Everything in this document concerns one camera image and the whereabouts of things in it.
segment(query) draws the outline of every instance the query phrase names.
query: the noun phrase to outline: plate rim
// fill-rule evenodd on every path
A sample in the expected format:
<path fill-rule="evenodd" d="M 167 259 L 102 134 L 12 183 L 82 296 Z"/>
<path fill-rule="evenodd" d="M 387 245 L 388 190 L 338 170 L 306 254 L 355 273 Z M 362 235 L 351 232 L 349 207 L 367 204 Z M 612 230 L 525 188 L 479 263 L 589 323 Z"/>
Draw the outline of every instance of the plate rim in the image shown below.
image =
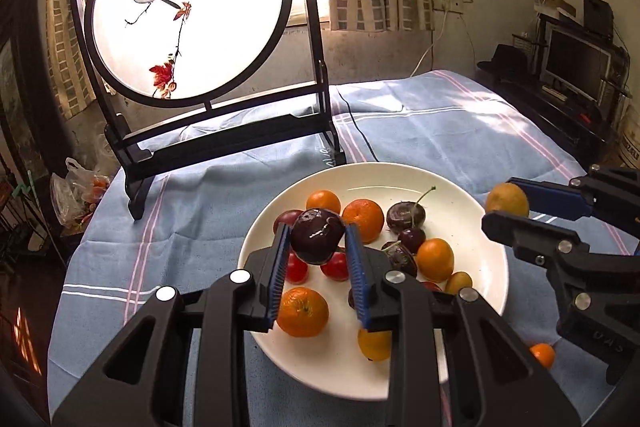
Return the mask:
<path fill-rule="evenodd" d="M 392 166 L 392 167 L 399 167 L 402 169 L 411 169 L 414 171 L 420 171 L 420 172 L 426 172 L 427 174 L 430 174 L 431 176 L 435 176 L 436 178 L 439 178 L 441 180 L 443 180 L 444 182 L 447 182 L 449 184 L 454 185 L 456 188 L 458 188 L 459 190 L 461 190 L 462 192 L 464 192 L 468 198 L 473 202 L 473 204 L 477 207 L 479 207 L 483 212 L 484 212 L 484 208 L 482 207 L 482 205 L 480 203 L 478 203 L 476 201 L 476 199 L 469 194 L 464 188 L 460 187 L 457 183 L 454 183 L 453 181 L 445 178 L 444 176 L 441 176 L 439 174 L 436 174 L 435 172 L 432 171 L 428 171 L 427 169 L 422 169 L 420 167 L 415 167 L 413 165 L 405 165 L 405 164 L 401 164 L 401 163 L 394 163 L 394 162 L 358 162 L 358 163 L 349 163 L 346 165 L 340 165 L 340 166 L 335 166 L 335 167 L 330 167 L 328 169 L 323 169 L 321 171 L 318 172 L 313 172 L 313 174 L 309 174 L 308 176 L 305 176 L 304 178 L 302 178 L 301 180 L 295 182 L 292 185 L 289 185 L 289 187 L 285 188 L 284 190 L 281 190 L 274 198 L 271 199 L 271 201 L 269 203 L 267 203 L 267 205 L 260 211 L 260 214 L 258 214 L 258 216 L 255 218 L 254 222 L 252 223 L 251 227 L 249 227 L 249 230 L 247 231 L 246 235 L 244 236 L 244 241 L 242 242 L 242 247 L 240 248 L 240 253 L 238 254 L 238 264 L 237 264 L 237 268 L 242 268 L 242 266 L 244 266 L 244 264 L 240 264 L 241 262 L 241 258 L 244 255 L 244 245 L 246 243 L 246 238 L 249 237 L 252 233 L 252 231 L 254 230 L 254 228 L 257 226 L 256 224 L 258 223 L 258 221 L 260 221 L 260 218 L 262 217 L 262 215 L 267 211 L 268 207 L 270 206 L 271 203 L 273 203 L 274 200 L 276 200 L 276 198 L 280 197 L 280 195 L 283 192 L 286 192 L 287 190 L 296 187 L 297 185 L 302 184 L 303 182 L 307 181 L 309 178 L 312 178 L 313 176 L 318 175 L 321 172 L 326 172 L 328 170 L 337 170 L 337 169 L 349 169 L 349 168 L 357 168 L 357 167 L 362 167 L 364 165 L 387 165 L 387 166 Z M 502 316 L 502 314 L 504 313 L 504 309 L 506 307 L 507 304 L 507 298 L 509 295 L 509 260 L 507 257 L 507 251 L 506 248 L 504 247 L 504 245 L 501 245 L 500 243 L 496 243 L 496 245 L 499 245 L 501 252 L 502 252 L 502 261 L 504 263 L 504 270 L 505 270 L 505 278 L 504 278 L 504 297 L 502 298 L 502 302 L 500 303 L 500 309 L 496 310 L 498 315 Z M 361 396 L 353 396 L 350 394 L 345 394 L 345 393 L 340 393 L 340 392 L 330 392 L 324 388 L 319 388 L 316 385 L 313 385 L 311 383 L 308 383 L 307 381 L 303 381 L 300 378 L 296 377 L 295 375 L 292 375 L 286 368 L 282 367 L 276 360 L 273 360 L 269 353 L 262 347 L 261 344 L 261 338 L 262 335 L 268 335 L 268 333 L 257 333 L 256 331 L 251 331 L 250 332 L 252 334 L 252 337 L 254 338 L 254 341 L 256 344 L 258 344 L 258 346 L 260 347 L 260 349 L 262 350 L 262 352 L 268 357 L 269 360 L 271 360 L 271 362 L 274 363 L 274 365 L 276 365 L 277 368 L 279 368 L 281 371 L 283 371 L 284 373 L 286 373 L 289 377 L 293 378 L 294 380 L 302 383 L 303 385 L 306 385 L 307 387 L 312 388 L 315 391 L 319 391 L 320 393 L 324 393 L 324 394 L 328 394 L 330 396 L 336 396 L 339 398 L 344 398 L 344 399 L 348 399 L 348 400 L 355 400 L 355 401 L 384 401 L 387 399 L 387 397 L 381 397 L 381 398 L 371 398 L 371 399 L 367 399 L 367 398 L 363 398 Z"/>

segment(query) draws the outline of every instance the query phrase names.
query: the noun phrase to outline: bird tail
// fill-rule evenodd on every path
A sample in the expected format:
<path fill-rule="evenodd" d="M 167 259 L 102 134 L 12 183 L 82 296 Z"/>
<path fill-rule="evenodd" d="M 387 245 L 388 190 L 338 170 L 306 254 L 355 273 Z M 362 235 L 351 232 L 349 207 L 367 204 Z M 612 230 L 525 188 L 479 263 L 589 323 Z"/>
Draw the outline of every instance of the bird tail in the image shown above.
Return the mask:
<path fill-rule="evenodd" d="M 176 3 L 175 3 L 175 2 L 173 2 L 173 1 L 169 1 L 169 0 L 161 0 L 161 1 L 162 1 L 162 2 L 167 3 L 169 6 L 171 6 L 171 7 L 175 8 L 175 9 L 177 9 L 177 10 L 179 10 L 179 9 L 180 9 L 180 5 L 179 5 L 179 4 L 176 4 Z"/>

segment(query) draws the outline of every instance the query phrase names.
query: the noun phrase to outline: circular black frame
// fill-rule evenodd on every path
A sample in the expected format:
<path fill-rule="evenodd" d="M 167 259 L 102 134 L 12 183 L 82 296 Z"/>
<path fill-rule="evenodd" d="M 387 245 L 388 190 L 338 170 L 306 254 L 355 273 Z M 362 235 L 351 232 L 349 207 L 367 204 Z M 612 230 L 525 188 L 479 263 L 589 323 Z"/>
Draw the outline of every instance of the circular black frame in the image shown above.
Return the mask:
<path fill-rule="evenodd" d="M 113 75 L 113 73 L 111 73 L 110 69 L 102 60 L 95 42 L 93 24 L 95 0 L 86 0 L 86 9 L 84 12 L 84 36 L 86 39 L 89 56 L 92 63 L 94 64 L 95 69 L 98 71 L 100 76 L 103 77 L 107 84 L 113 87 L 113 89 L 115 89 L 121 95 L 130 100 L 133 100 L 134 102 L 138 102 L 142 105 L 148 105 L 151 107 L 190 107 L 193 105 L 198 105 L 200 103 L 209 103 L 212 100 L 223 96 L 232 89 L 240 86 L 244 81 L 251 77 L 252 74 L 254 74 L 261 65 L 264 64 L 264 62 L 267 60 L 269 55 L 271 55 L 276 45 L 280 41 L 280 38 L 283 35 L 285 28 L 287 27 L 287 22 L 289 21 L 289 15 L 291 12 L 291 4 L 292 0 L 282 0 L 282 4 L 280 6 L 280 14 L 278 16 L 278 20 L 276 21 L 273 32 L 271 33 L 269 40 L 267 40 L 267 43 L 264 45 L 264 48 L 260 51 L 257 57 L 254 58 L 251 64 L 249 64 L 237 76 L 227 81 L 222 86 L 196 96 L 190 96 L 189 98 L 154 98 L 152 96 L 142 94 L 133 89 L 130 89 L 130 87 L 125 86 Z"/>

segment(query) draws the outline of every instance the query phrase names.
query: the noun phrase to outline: white plate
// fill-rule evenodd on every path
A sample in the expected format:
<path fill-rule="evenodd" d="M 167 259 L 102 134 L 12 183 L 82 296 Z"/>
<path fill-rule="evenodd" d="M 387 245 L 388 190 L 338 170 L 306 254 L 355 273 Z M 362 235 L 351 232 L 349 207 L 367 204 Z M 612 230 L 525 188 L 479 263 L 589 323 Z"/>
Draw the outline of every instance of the white plate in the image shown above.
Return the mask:
<path fill-rule="evenodd" d="M 432 185 L 436 190 L 420 202 L 426 211 L 423 226 L 427 238 L 441 237 L 453 249 L 455 271 L 465 271 L 474 287 L 502 314 L 507 298 L 509 273 L 504 247 L 489 241 L 482 230 L 484 210 L 469 194 L 432 172 L 393 163 L 357 163 L 317 172 L 291 185 L 260 213 L 244 240 L 238 267 L 247 255 L 273 242 L 273 221 L 284 210 L 300 208 L 315 190 L 328 189 L 342 206 L 358 198 L 374 200 L 386 210 L 398 201 L 415 201 Z M 395 240 L 385 224 L 378 240 L 369 246 L 380 248 Z M 384 400 L 389 384 L 389 361 L 371 362 L 360 352 L 357 331 L 360 322 L 347 303 L 350 282 L 334 282 L 318 266 L 309 266 L 303 286 L 320 292 L 329 304 L 329 322 L 320 335 L 310 339 L 290 337 L 277 324 L 269 333 L 253 333 L 267 356 L 296 380 L 347 399 Z M 285 283 L 285 291 L 292 285 Z M 438 341 L 440 381 L 447 380 L 446 359 Z"/>

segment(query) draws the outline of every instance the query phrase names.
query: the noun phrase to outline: cherry tomato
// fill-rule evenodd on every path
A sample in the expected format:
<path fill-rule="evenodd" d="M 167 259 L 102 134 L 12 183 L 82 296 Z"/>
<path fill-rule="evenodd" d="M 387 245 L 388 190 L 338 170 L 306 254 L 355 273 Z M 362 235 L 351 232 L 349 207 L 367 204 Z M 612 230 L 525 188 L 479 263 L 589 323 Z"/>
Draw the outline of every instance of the cherry tomato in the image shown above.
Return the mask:
<path fill-rule="evenodd" d="M 273 221 L 273 233 L 276 233 L 280 223 L 287 223 L 287 225 L 293 227 L 293 224 L 296 222 L 296 219 L 298 219 L 300 214 L 302 214 L 302 210 L 285 210 L 282 214 L 276 217 L 275 221 Z"/>
<path fill-rule="evenodd" d="M 333 281 L 346 281 L 349 278 L 347 268 L 347 256 L 341 252 L 335 252 L 331 259 L 324 263 L 320 269 Z"/>
<path fill-rule="evenodd" d="M 431 281 L 422 281 L 422 285 L 427 288 L 430 289 L 432 292 L 441 292 L 442 288 L 440 288 L 440 286 L 438 286 L 436 283 L 431 282 Z"/>
<path fill-rule="evenodd" d="M 553 347 L 549 346 L 549 344 L 536 344 L 535 346 L 531 346 L 529 349 L 533 356 L 538 359 L 538 362 L 544 365 L 547 369 L 551 369 L 551 366 L 554 365 L 554 360 L 556 359 L 556 352 Z"/>
<path fill-rule="evenodd" d="M 304 261 L 300 261 L 298 256 L 289 251 L 289 260 L 287 261 L 287 274 L 285 279 L 291 284 L 302 284 L 306 281 L 306 277 L 309 274 L 309 265 Z"/>

